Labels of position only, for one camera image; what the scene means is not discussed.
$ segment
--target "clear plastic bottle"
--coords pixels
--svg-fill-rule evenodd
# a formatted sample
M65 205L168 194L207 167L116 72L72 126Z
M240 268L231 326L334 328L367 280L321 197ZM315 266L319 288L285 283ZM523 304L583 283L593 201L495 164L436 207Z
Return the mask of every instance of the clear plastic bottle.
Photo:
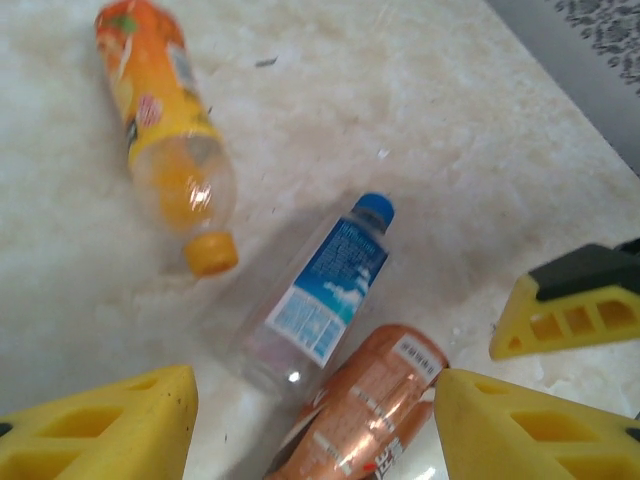
M386 197L368 193L333 228L318 229L232 343L245 378L287 403L317 388L387 259L393 215Z
M236 201L233 167L177 22L148 0L121 0L101 10L95 27L145 209L181 240L195 275L232 268L238 258L225 225Z

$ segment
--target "red logo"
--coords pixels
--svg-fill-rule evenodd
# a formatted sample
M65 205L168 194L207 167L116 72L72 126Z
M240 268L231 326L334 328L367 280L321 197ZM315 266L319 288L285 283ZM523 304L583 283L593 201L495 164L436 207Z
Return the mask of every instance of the red logo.
M162 103L146 93L138 100L138 111L136 120L138 125L148 128L160 121L162 118Z

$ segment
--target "patterned fabric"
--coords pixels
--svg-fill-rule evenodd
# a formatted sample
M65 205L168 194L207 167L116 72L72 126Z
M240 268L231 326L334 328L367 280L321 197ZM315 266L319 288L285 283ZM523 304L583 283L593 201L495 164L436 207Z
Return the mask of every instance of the patterned fabric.
M629 0L556 0L555 9L572 28L607 58L627 85L640 84L640 2ZM636 95L640 97L640 88Z

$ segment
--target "blue bottle cap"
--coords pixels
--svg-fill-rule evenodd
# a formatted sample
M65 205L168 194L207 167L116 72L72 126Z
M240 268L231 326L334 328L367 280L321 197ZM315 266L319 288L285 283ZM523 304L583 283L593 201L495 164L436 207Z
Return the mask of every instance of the blue bottle cap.
M366 193L353 206L354 209L369 210L382 220L386 230L395 214L391 201L381 193Z

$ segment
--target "orange juice bottle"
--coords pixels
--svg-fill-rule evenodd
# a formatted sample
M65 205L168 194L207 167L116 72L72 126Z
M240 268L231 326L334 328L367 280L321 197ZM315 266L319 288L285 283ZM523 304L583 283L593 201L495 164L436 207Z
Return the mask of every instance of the orange juice bottle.
M200 101L180 27L147 0L121 0L100 11L95 28L143 205L181 239L195 275L232 268L238 258L224 227L235 177Z

